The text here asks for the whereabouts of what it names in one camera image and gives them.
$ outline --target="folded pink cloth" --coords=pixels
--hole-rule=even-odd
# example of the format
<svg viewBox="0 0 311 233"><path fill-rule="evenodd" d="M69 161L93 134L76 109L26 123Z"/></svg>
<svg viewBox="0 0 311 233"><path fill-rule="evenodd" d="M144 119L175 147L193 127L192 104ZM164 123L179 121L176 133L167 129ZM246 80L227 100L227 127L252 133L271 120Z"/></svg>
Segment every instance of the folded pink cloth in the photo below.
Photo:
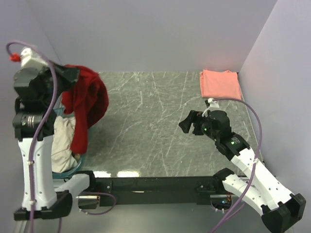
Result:
<svg viewBox="0 0 311 233"><path fill-rule="evenodd" d="M238 74L229 70L216 72L203 70L200 73L200 86L203 98L236 98L241 100Z"/></svg>

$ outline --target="white wall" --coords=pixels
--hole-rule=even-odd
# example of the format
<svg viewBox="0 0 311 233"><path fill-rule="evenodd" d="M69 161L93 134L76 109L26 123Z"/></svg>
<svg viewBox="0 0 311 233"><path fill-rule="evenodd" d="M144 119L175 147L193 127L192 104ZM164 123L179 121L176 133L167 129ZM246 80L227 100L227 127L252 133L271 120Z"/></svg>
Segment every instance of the white wall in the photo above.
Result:
<svg viewBox="0 0 311 233"><path fill-rule="evenodd" d="M276 0L28 0L63 64L239 71Z"/></svg>
<svg viewBox="0 0 311 233"><path fill-rule="evenodd" d="M245 99L262 121L268 168L307 199L297 233L311 231L310 12L310 0L278 0L240 71Z"/></svg>
<svg viewBox="0 0 311 233"><path fill-rule="evenodd" d="M24 181L22 158L12 126L16 98L13 75L20 66L9 61L5 44L19 39L36 44L54 61L57 56L24 0L1 0L0 32L0 226L1 232L10 233L15 226L13 212L22 202ZM12 46L12 49L20 52L22 47Z"/></svg>

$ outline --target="white connector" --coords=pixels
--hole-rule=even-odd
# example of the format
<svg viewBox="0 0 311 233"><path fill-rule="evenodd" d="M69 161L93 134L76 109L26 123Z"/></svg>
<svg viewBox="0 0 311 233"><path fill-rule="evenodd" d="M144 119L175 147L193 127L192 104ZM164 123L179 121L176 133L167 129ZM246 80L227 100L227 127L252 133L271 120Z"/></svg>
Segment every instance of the white connector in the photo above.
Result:
<svg viewBox="0 0 311 233"><path fill-rule="evenodd" d="M33 67L38 70L48 66L48 64L30 48L24 48L20 53L20 65L22 68Z"/></svg>

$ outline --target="folded orange towel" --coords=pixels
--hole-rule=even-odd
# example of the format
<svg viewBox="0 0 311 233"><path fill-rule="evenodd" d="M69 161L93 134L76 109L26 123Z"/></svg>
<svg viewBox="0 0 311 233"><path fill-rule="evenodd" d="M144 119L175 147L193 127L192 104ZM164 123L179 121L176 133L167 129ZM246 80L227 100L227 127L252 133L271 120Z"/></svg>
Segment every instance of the folded orange towel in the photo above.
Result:
<svg viewBox="0 0 311 233"><path fill-rule="evenodd" d="M200 86L203 98L236 98L241 100L238 74L229 70L216 72L203 70L200 73Z"/></svg>

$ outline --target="floor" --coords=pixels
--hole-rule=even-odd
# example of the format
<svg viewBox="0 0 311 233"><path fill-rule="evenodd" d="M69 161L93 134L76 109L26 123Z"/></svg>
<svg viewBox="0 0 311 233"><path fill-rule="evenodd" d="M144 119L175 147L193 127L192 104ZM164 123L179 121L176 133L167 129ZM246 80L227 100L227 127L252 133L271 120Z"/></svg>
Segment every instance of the floor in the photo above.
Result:
<svg viewBox="0 0 311 233"><path fill-rule="evenodd" d="M205 110L198 72L105 72L105 116L91 128L83 169L97 177L211 176L239 170L206 136L184 134L178 123L190 110ZM246 107L221 101L232 130L257 148Z"/></svg>

